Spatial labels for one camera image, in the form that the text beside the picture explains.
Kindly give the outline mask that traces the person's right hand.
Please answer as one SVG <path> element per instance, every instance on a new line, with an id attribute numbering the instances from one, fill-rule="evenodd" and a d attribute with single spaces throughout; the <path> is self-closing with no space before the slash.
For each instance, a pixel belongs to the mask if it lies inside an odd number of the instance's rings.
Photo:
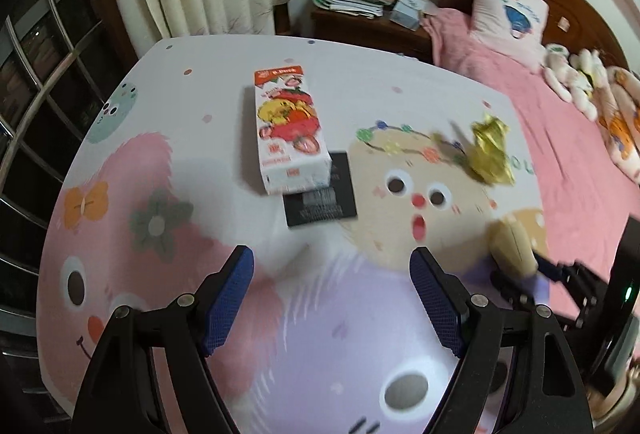
<path id="1" fill-rule="evenodd" d="M 615 384 L 613 391 L 604 396 L 590 385 L 586 396 L 592 417 L 593 432 L 612 433 L 623 421 L 631 406 L 639 398 L 639 358 L 636 357 Z"/>

